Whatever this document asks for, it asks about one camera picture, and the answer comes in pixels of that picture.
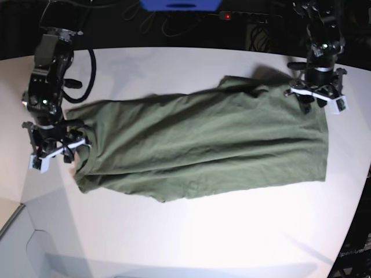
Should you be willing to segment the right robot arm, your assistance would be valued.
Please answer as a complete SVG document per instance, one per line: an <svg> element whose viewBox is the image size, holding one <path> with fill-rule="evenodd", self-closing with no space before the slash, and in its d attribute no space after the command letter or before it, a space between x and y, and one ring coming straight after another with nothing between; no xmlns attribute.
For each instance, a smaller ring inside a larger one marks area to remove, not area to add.
<svg viewBox="0 0 371 278"><path fill-rule="evenodd" d="M34 68L22 98L33 118L32 122L22 124L30 137L32 169L46 171L50 159L58 154L63 155L66 163L71 163L75 149L89 144L80 132L84 122L66 120L61 105L64 100L72 104L84 102L95 82L96 58L90 49L91 73L85 93L80 98L72 98L64 91L82 87L82 82L65 78L65 73L72 65L75 41L83 34L92 8L91 1L48 1L41 16L39 26L44 34L35 49Z"/></svg>

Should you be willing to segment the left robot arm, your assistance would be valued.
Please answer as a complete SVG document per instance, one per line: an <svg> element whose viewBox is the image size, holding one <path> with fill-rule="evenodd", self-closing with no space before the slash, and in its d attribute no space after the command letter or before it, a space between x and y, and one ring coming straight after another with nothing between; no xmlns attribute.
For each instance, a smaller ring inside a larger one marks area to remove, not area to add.
<svg viewBox="0 0 371 278"><path fill-rule="evenodd" d="M299 76L289 82L285 96L295 95L300 110L309 114L314 101L321 108L330 106L334 114L348 109L343 94L344 68L335 69L344 51L345 39L340 29L343 6L340 1L293 1L295 12L307 21L307 59L289 62L290 70Z"/></svg>

